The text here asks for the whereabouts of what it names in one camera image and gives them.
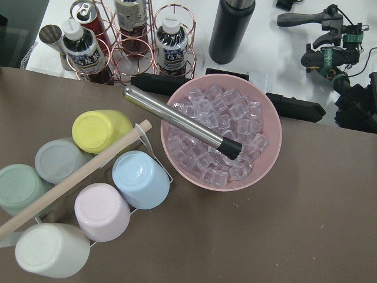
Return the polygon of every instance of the black cable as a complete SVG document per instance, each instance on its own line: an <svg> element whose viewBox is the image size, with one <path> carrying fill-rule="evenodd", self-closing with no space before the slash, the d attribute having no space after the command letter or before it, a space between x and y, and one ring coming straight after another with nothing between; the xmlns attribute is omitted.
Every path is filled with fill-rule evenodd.
<svg viewBox="0 0 377 283"><path fill-rule="evenodd" d="M374 50L374 49L377 49L377 47L373 47L371 50L369 50L368 58L366 59L365 66L364 66L363 70L361 70L361 72L359 72L359 73L357 73L357 74L355 74L355 75L347 75L346 78L356 77L357 75L359 75L359 74L361 74L362 72L365 71L366 66L367 66L367 64L368 64L368 61L369 61L369 59L371 58L372 50Z"/></svg>
<svg viewBox="0 0 377 283"><path fill-rule="evenodd" d="M340 10L339 8L337 8L337 10L347 19L347 21L351 24L351 26L353 26L353 28L355 29L356 31L356 34L359 35L359 31L358 31L358 28L356 25L354 25L351 20L346 16L346 14L343 13L342 10Z"/></svg>

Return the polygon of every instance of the wooden stick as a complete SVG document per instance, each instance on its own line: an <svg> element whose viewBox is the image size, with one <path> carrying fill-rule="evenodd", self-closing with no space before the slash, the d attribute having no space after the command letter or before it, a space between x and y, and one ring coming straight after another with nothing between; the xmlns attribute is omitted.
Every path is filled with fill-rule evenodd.
<svg viewBox="0 0 377 283"><path fill-rule="evenodd" d="M144 132L152 128L152 125L148 120L144 120L139 124L139 126ZM72 189L72 187L84 180L101 165L109 162L120 151L129 146L131 143L135 142L141 135L142 132L138 128L133 128L130 132L113 143L110 147L108 147L99 155L91 159L88 163L83 165L83 167L76 170L69 177L57 184L47 193L42 195L39 199L26 207L24 210L20 211L9 221L5 222L2 226L0 226L0 241L9 236L26 221L33 218L38 212L45 209L52 202L60 198L63 194L67 193L70 189Z"/></svg>

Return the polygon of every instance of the light blue cup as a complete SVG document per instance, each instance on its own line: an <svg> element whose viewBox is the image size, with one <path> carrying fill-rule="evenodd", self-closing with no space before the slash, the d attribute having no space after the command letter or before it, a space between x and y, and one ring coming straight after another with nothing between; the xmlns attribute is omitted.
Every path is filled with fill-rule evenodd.
<svg viewBox="0 0 377 283"><path fill-rule="evenodd" d="M122 154L113 165L113 181L128 204L151 209L169 192L169 177L148 154L133 150Z"/></svg>

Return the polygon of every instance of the brown tabletop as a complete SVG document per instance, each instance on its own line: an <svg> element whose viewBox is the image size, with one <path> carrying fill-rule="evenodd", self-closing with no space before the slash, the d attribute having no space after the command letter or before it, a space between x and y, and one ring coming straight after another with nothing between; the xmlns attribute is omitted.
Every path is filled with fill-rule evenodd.
<svg viewBox="0 0 377 283"><path fill-rule="evenodd" d="M152 147L174 179L165 202L136 211L119 238L94 245L74 276L27 273L10 247L0 249L2 282L377 281L375 134L281 118L282 149L272 170L246 189L213 192L175 171L161 145L160 119L125 101L122 90L0 68L0 168L33 166L38 149L70 136L81 113L116 109L133 123L149 119ZM112 183L107 169L75 192ZM45 221L75 223L74 196ZM0 211L0 223L9 218Z"/></svg>

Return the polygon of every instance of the bottle neck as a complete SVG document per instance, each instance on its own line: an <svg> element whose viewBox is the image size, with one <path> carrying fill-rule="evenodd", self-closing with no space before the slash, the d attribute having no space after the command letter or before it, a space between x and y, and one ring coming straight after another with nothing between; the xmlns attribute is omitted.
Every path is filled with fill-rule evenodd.
<svg viewBox="0 0 377 283"><path fill-rule="evenodd" d="M246 9L248 7L251 7L255 0L226 0L226 2L236 9Z"/></svg>

